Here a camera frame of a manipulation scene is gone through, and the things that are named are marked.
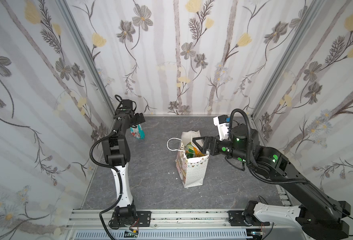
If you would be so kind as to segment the teal Fox's candy bag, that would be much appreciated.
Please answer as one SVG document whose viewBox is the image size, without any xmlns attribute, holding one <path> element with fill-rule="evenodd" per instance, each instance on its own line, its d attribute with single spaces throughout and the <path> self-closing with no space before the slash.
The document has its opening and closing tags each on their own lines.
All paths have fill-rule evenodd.
<svg viewBox="0 0 353 240">
<path fill-rule="evenodd" d="M 140 124 L 135 125 L 134 127 L 130 127 L 130 133 L 134 138 L 138 140 L 143 140 L 145 138 L 145 133 Z"/>
</svg>

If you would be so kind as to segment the patterned white paper bag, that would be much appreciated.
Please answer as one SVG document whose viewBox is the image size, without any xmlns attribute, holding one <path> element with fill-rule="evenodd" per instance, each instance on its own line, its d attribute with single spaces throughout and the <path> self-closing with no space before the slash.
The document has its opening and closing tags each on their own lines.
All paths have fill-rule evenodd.
<svg viewBox="0 0 353 240">
<path fill-rule="evenodd" d="M 180 138 L 171 138 L 166 143 L 169 151 L 177 152 L 175 165 L 186 189 L 201 186 L 204 182 L 210 155 L 205 154 L 204 157 L 188 159 L 184 151 L 184 146 L 190 142 L 196 147 L 192 139 L 200 136 L 200 131 L 183 132 Z"/>
</svg>

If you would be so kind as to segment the green yellow Fox's candy bag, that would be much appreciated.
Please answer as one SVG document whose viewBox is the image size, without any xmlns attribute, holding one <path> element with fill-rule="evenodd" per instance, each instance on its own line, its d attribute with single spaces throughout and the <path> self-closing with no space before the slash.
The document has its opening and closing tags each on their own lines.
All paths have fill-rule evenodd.
<svg viewBox="0 0 353 240">
<path fill-rule="evenodd" d="M 184 151 L 186 155 L 196 155 L 199 152 L 199 150 L 194 147 L 191 142 L 184 146 Z"/>
</svg>

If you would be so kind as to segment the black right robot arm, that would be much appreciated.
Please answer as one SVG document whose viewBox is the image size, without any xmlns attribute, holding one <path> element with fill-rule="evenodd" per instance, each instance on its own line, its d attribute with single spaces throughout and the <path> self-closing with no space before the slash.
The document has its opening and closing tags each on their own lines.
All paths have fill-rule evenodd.
<svg viewBox="0 0 353 240">
<path fill-rule="evenodd" d="M 283 187 L 300 203 L 298 206 L 283 207 L 249 201 L 239 217 L 229 215 L 232 225 L 261 227 L 266 223 L 281 224 L 300 228 L 315 240 L 349 237 L 350 227 L 343 221 L 351 211 L 346 201 L 337 201 L 321 192 L 279 150 L 261 146 L 259 133 L 252 129 L 243 110 L 234 109 L 230 116 L 220 116 L 220 120 L 228 124 L 227 137 L 193 138 L 200 152 L 240 161 L 241 171 L 249 170 L 257 180 Z"/>
</svg>

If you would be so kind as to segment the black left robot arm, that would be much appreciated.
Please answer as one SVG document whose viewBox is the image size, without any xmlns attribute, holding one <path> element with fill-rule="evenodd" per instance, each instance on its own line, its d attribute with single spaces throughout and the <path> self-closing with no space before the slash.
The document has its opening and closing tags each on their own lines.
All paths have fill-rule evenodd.
<svg viewBox="0 0 353 240">
<path fill-rule="evenodd" d="M 113 210 L 110 227 L 114 230 L 121 225 L 131 226 L 138 221 L 136 207 L 129 187 L 128 163 L 130 162 L 130 149 L 126 139 L 126 131 L 130 128 L 137 128 L 145 122 L 142 113 L 136 112 L 136 102 L 130 99 L 123 99 L 119 95 L 114 96 L 118 106 L 114 112 L 112 130 L 110 134 L 97 140 L 89 150 L 90 160 L 97 166 L 111 169 L 114 175 L 116 201 L 107 209 L 99 212 L 101 224 L 109 237 L 110 233 L 103 214 Z"/>
</svg>

